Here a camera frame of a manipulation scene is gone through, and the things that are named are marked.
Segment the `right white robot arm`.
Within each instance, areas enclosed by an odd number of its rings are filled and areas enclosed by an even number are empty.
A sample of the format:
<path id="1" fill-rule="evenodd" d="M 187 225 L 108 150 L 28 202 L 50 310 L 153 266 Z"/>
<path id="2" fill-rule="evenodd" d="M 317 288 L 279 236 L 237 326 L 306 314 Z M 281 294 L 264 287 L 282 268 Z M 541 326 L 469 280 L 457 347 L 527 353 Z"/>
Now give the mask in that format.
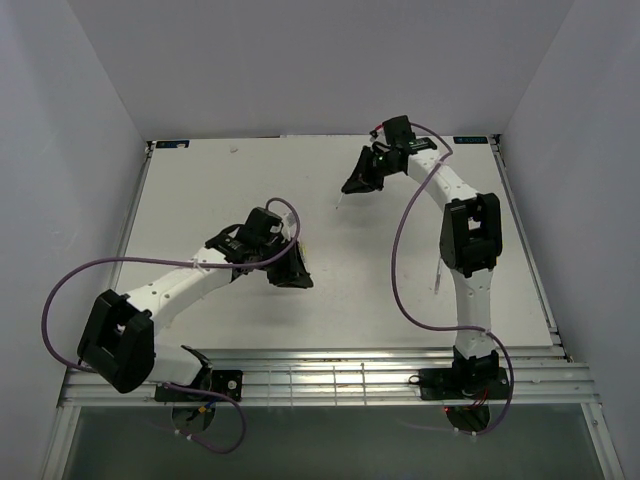
<path id="1" fill-rule="evenodd" d="M 446 163 L 451 146 L 433 131 L 418 137 L 417 127 L 405 115 L 375 127 L 341 192 L 380 191 L 386 177 L 403 173 L 440 208 L 439 257 L 454 282 L 456 338 L 451 367 L 420 374 L 419 384 L 440 394 L 474 397 L 500 377 L 490 313 L 493 271 L 503 250 L 500 200 L 465 182 Z"/>

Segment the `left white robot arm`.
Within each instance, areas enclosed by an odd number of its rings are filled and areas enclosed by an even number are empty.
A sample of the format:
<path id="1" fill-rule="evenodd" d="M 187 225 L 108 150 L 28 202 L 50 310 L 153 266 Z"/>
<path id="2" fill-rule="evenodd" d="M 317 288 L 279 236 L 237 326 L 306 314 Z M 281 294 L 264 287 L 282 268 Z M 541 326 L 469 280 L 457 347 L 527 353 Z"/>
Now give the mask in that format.
<path id="1" fill-rule="evenodd" d="M 253 271 L 265 272 L 278 288 L 311 288 L 299 229 L 296 212 L 279 215 L 256 207 L 185 264 L 125 293 L 101 293 L 77 348 L 80 361 L 120 393 L 154 382 L 176 384 L 190 399 L 205 397 L 212 387 L 211 360 L 188 345 L 162 344 L 160 332 L 211 292 Z"/>

